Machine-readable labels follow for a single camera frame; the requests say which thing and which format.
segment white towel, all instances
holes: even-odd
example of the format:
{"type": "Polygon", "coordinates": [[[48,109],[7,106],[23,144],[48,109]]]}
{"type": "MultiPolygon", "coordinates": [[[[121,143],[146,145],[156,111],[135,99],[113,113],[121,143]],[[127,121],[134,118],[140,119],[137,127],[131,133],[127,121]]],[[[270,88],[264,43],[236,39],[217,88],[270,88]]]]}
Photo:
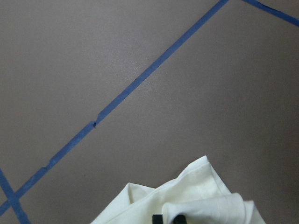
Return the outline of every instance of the white towel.
{"type": "Polygon", "coordinates": [[[253,201],[231,194],[204,156],[156,189],[128,183],[92,224],[151,224],[154,214],[164,224],[177,215],[188,224],[265,223],[253,201]]]}

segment white cloth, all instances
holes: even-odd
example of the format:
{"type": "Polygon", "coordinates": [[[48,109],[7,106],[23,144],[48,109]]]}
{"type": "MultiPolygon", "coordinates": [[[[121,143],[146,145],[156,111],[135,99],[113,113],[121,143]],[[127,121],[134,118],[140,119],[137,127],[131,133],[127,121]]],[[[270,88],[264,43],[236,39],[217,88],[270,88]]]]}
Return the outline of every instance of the white cloth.
{"type": "Polygon", "coordinates": [[[154,214],[164,224],[177,215],[188,224],[265,223],[253,201],[231,194],[204,156],[156,189],[128,183],[92,224],[151,224],[154,214]]]}

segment blue painter's tape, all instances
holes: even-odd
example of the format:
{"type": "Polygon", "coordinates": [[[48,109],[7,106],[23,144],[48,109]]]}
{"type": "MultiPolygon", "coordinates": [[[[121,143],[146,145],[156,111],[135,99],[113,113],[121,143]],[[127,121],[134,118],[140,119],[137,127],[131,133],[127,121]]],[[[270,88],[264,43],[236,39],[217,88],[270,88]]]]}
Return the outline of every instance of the blue painter's tape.
{"type": "Polygon", "coordinates": [[[56,163],[58,163],[69,151],[71,151],[93,129],[94,121],[87,124],[75,135],[62,149],[54,155],[47,166],[40,168],[18,191],[18,198],[22,197],[33,185],[35,185],[56,163]]]}
{"type": "Polygon", "coordinates": [[[260,3],[256,0],[243,0],[243,1],[299,27],[299,20],[297,20],[294,17],[291,17],[291,16],[289,16],[283,12],[280,12],[276,9],[270,8],[269,6],[263,5],[262,3],[260,3]]]}
{"type": "Polygon", "coordinates": [[[13,189],[9,185],[9,183],[1,169],[0,169],[0,186],[1,186],[2,190],[4,191],[4,194],[6,195],[9,204],[13,208],[19,222],[21,224],[30,224],[30,221],[29,221],[26,213],[23,211],[23,209],[21,207],[19,199],[14,194],[13,189]]]}
{"type": "Polygon", "coordinates": [[[6,212],[7,209],[9,209],[10,204],[8,201],[4,202],[1,206],[0,206],[0,217],[6,212]]]}
{"type": "Polygon", "coordinates": [[[97,117],[99,124],[114,108],[116,108],[131,92],[133,92],[147,77],[149,77],[169,56],[171,56],[186,40],[188,40],[202,25],[204,25],[228,0],[220,0],[177,41],[174,42],[156,61],[153,62],[137,79],[135,79],[120,95],[118,95],[97,117]]]}
{"type": "MultiPolygon", "coordinates": [[[[148,76],[150,76],[168,57],[170,57],[182,44],[188,40],[202,25],[204,25],[228,0],[220,0],[190,29],[188,29],[174,44],[172,44],[151,66],[149,66],[137,79],[135,79],[123,92],[121,92],[108,106],[97,116],[96,121],[86,125],[69,143],[67,143],[47,166],[40,168],[18,191],[16,197],[22,197],[34,184],[36,184],[56,163],[58,163],[69,151],[71,151],[92,129],[96,127],[113,109],[115,109],[131,92],[133,92],[148,76]]],[[[6,201],[0,206],[0,215],[9,208],[6,201]]]]}

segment black object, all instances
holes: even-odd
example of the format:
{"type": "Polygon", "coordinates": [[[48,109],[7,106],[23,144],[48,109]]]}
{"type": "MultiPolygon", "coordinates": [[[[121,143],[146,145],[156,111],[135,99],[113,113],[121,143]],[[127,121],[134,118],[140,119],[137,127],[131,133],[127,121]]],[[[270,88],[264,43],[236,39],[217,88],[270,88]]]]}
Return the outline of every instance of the black object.
{"type": "Polygon", "coordinates": [[[173,224],[187,224],[186,217],[184,215],[178,215],[174,218],[173,224]]]}
{"type": "Polygon", "coordinates": [[[163,224],[163,216],[153,215],[153,224],[163,224]]]}
{"type": "MultiPolygon", "coordinates": [[[[153,215],[153,224],[163,224],[162,215],[153,215]]],[[[186,217],[184,215],[178,215],[174,218],[173,224],[187,224],[186,217]]]]}

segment gray floor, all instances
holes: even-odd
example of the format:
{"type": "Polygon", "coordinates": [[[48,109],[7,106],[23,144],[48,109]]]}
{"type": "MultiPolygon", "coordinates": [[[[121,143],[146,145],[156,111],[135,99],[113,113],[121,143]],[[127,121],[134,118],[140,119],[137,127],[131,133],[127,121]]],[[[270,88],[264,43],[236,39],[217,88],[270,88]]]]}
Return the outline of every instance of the gray floor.
{"type": "MultiPolygon", "coordinates": [[[[0,165],[12,188],[216,2],[2,1],[0,165]]],[[[126,183],[157,187],[207,155],[267,223],[297,223],[298,40],[298,27],[230,0],[20,199],[30,221],[89,223],[126,183]]],[[[18,223],[11,208],[0,223],[18,223]]]]}

